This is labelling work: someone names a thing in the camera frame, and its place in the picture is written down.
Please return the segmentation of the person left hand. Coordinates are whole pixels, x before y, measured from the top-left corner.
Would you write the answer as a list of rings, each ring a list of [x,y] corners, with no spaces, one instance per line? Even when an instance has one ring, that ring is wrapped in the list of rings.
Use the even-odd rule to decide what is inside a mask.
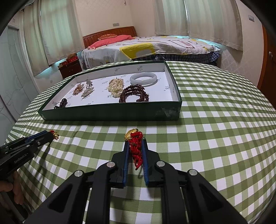
[[[12,177],[13,177],[12,183],[1,181],[0,189],[1,191],[5,191],[5,192],[13,191],[15,203],[23,205],[24,196],[23,196],[23,192],[22,192],[22,188],[19,180],[18,171],[15,171]]]

